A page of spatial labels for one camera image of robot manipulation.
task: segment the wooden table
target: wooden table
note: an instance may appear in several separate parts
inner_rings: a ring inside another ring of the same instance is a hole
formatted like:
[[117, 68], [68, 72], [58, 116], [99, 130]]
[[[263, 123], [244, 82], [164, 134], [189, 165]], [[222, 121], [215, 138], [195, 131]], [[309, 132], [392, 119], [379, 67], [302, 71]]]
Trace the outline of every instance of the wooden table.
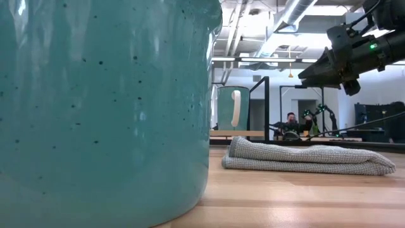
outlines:
[[224, 170], [223, 148], [211, 148], [209, 179], [189, 213], [159, 228], [405, 227], [405, 155], [379, 176]]

